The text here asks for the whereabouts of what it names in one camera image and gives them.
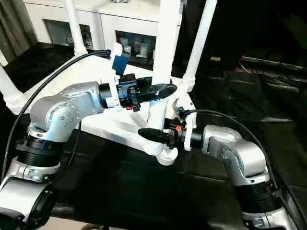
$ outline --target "cable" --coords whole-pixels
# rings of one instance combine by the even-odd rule
[[[78,126],[78,134],[77,134],[77,138],[75,141],[75,144],[73,146],[73,149],[71,151],[71,156],[67,159],[66,164],[65,164],[65,168],[62,170],[62,172],[60,172],[56,179],[52,182],[52,185],[56,185],[59,180],[63,177],[63,175],[67,172],[67,170],[71,167],[73,160],[77,154],[77,148],[78,148],[78,143],[79,143],[79,139],[80,139],[80,135],[81,135],[81,128],[82,128],[82,121],[79,122],[79,126]]]
[[[257,137],[245,126],[243,125],[242,123],[238,122],[237,120],[233,119],[232,117],[226,115],[226,114],[223,114],[223,113],[220,113],[220,112],[217,112],[217,111],[214,111],[214,110],[208,110],[208,109],[194,109],[194,110],[188,110],[187,111],[187,114],[191,114],[191,113],[210,113],[210,114],[218,114],[220,116],[223,116],[223,117],[226,117],[228,118],[229,120],[233,121],[234,123],[236,123],[237,125],[239,125],[241,128],[243,128],[246,132],[248,132],[248,134],[255,140],[255,142],[257,143],[257,145],[259,146],[259,148],[261,149],[261,151],[263,152],[263,155],[265,157],[265,160],[266,160],[266,164],[267,164],[267,167],[268,167],[268,171],[269,171],[269,174],[271,176],[271,180],[272,180],[272,183],[273,183],[273,186],[275,189],[278,189],[278,186],[277,186],[277,183],[276,183],[276,180],[275,180],[275,177],[274,177],[274,174],[273,174],[273,170],[272,170],[272,166],[271,166],[271,163],[269,161],[269,158],[268,158],[268,155],[267,153],[265,152],[263,146],[261,145],[260,141],[257,139]]]
[[[241,66],[241,68],[242,69],[244,69],[244,71],[246,72],[246,73],[251,73],[251,72],[249,72],[243,65],[242,65],[242,63],[239,61],[239,65]]]
[[[81,135],[81,128],[82,128],[82,121],[79,122],[78,134],[77,134],[76,142],[75,142],[75,145],[74,145],[74,147],[72,149],[71,157],[70,157],[70,159],[66,163],[66,167],[70,167],[72,165],[73,160],[74,160],[74,158],[76,156],[76,150],[78,148],[79,139],[80,139],[80,135]]]
[[[303,208],[302,206],[300,205],[300,203],[298,202],[294,192],[291,190],[290,186],[286,183],[286,181],[283,179],[283,177],[281,176],[281,174],[279,173],[279,171],[276,169],[276,167],[273,167],[273,169],[275,170],[275,172],[277,173],[279,179],[281,180],[283,186],[285,187],[285,189],[287,190],[287,192],[289,193],[290,197],[292,198],[293,200],[293,203],[295,204],[296,208],[297,208],[297,211],[299,212],[299,214],[301,215],[302,217],[302,220],[304,222],[304,224],[306,225],[307,227],[307,217],[303,211]]]
[[[2,168],[2,175],[1,175],[1,182],[3,181],[4,177],[5,177],[5,173],[6,173],[6,164],[7,164],[7,160],[8,160],[8,155],[9,155],[9,150],[10,150],[10,145],[11,145],[11,141],[12,141],[12,137],[13,137],[13,133],[14,130],[16,129],[22,115],[25,113],[25,111],[27,110],[27,108],[29,107],[29,105],[32,103],[32,101],[36,98],[36,96],[43,90],[43,88],[46,87],[46,85],[48,85],[53,79],[55,79],[59,74],[61,74],[64,70],[68,69],[70,66],[72,66],[73,64],[77,63],[78,61],[89,57],[89,56],[93,56],[93,55],[99,55],[99,54],[105,54],[106,51],[105,50],[98,50],[98,51],[94,51],[92,53],[89,54],[84,54],[80,57],[77,57],[76,59],[70,61],[69,63],[67,63],[65,66],[61,67],[60,69],[58,69],[54,74],[52,74],[46,81],[43,82],[43,84],[41,84],[37,90],[35,90],[35,92],[31,95],[31,97],[29,98],[29,100],[25,103],[25,105],[23,106],[23,108],[21,109],[20,113],[18,114],[11,132],[9,134],[9,138],[8,138],[8,142],[5,148],[5,155],[4,155],[4,160],[3,160],[3,168]]]
[[[296,219],[295,215],[293,214],[293,212],[291,211],[291,209],[289,208],[288,204],[286,203],[286,201],[284,200],[284,198],[281,196],[280,200],[282,201],[282,204],[284,206],[284,209],[286,209],[286,212],[289,214],[289,216],[291,217],[293,223],[295,224],[295,226],[297,227],[297,229],[299,229],[300,224],[298,223],[298,220]]]
[[[233,119],[232,117],[226,115],[226,114],[223,114],[223,113],[220,113],[220,112],[217,112],[217,111],[214,111],[214,110],[207,110],[207,109],[194,109],[194,110],[187,110],[186,111],[186,114],[189,115],[191,113],[209,113],[209,114],[217,114],[217,115],[220,115],[220,116],[223,116],[223,117],[226,117],[228,118],[229,120],[233,121],[234,123],[236,123],[237,125],[239,125],[241,128],[243,128],[245,131],[248,132],[248,134],[250,134],[250,136],[254,139],[254,141],[257,143],[257,145],[259,146],[259,148],[261,149],[261,151],[263,152],[263,155],[265,157],[265,160],[266,160],[266,165],[267,165],[267,168],[268,168],[268,171],[269,171],[269,174],[270,174],[270,177],[271,177],[271,180],[272,180],[272,184],[274,186],[274,188],[276,190],[278,190],[278,186],[277,186],[277,183],[276,183],[276,180],[275,180],[275,176],[273,174],[273,169],[272,169],[272,166],[271,166],[271,163],[269,161],[269,158],[268,158],[268,155],[266,153],[266,151],[264,150],[262,144],[260,143],[260,141],[257,139],[257,137],[245,126],[243,125],[242,123],[240,123],[239,121]],[[307,226],[307,218],[303,212],[303,208],[301,207],[301,205],[299,204],[296,196],[294,195],[294,193],[291,191],[291,189],[289,188],[289,186],[286,184],[286,182],[283,180],[283,178],[281,177],[281,175],[277,172],[277,174],[279,175],[279,177],[281,178],[281,181],[282,183],[284,184],[287,192],[289,193],[290,197],[293,199],[293,202],[294,204],[296,205],[297,207],[297,210],[304,222],[304,224]],[[280,197],[281,199],[281,202],[284,206],[284,208],[286,209],[287,213],[289,214],[289,216],[291,217],[293,223],[296,225],[297,229],[299,229],[299,224],[298,224],[298,221],[297,219],[295,218],[295,215],[293,214],[293,212],[291,211],[290,207],[287,205],[287,203],[285,202],[284,198],[283,197]]]

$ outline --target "glass cabinet door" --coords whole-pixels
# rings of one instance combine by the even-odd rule
[[[116,30],[116,41],[130,55],[129,64],[145,69],[153,69],[155,36],[135,34]]]
[[[57,45],[73,46],[71,28],[68,22],[43,19],[51,42]],[[80,24],[83,43],[87,49],[94,49],[90,27]]]

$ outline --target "silver robotic arm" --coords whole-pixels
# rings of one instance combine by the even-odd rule
[[[172,84],[151,85],[151,78],[134,75],[124,76],[117,85],[120,105],[134,111],[142,102],[166,98],[176,89]],[[18,156],[0,185],[0,230],[32,230],[48,221],[57,198],[53,181],[63,143],[83,118],[115,106],[109,84],[97,82],[74,84],[37,100],[27,135],[16,143]]]
[[[235,187],[247,228],[297,230],[282,206],[278,191],[273,189],[264,153],[256,144],[227,127],[207,125],[191,130],[189,135],[185,127],[188,126],[175,118],[165,127],[168,133],[142,128],[139,134],[171,148],[189,138],[192,148],[221,160]]]

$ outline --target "white vertical pipe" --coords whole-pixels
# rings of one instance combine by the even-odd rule
[[[14,113],[19,114],[21,108],[27,101],[27,97],[20,92],[10,77],[7,75],[3,67],[0,65],[0,92],[3,94],[3,99],[6,106]]]
[[[206,0],[205,8],[202,12],[201,23],[195,38],[194,46],[188,63],[187,71],[183,76],[183,83],[191,92],[195,85],[195,75],[200,63],[201,54],[206,43],[217,0]]]
[[[0,65],[6,66],[7,64],[8,64],[8,62],[5,59],[5,56],[3,55],[2,51],[0,50]]]
[[[156,40],[153,64],[152,84],[170,82],[174,47],[177,42],[177,23],[179,19],[180,0],[161,0],[158,36]],[[147,127],[162,130],[166,114],[167,99],[151,101]],[[146,142],[144,150],[150,155],[159,155],[163,151],[163,144]]]
[[[77,19],[76,8],[73,0],[66,0],[66,10],[69,17],[69,25],[71,27],[71,35],[74,43],[75,56],[87,54],[84,46],[80,26]]]

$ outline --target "curtain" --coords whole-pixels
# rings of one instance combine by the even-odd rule
[[[36,42],[22,2],[0,0],[0,49],[8,62]]]

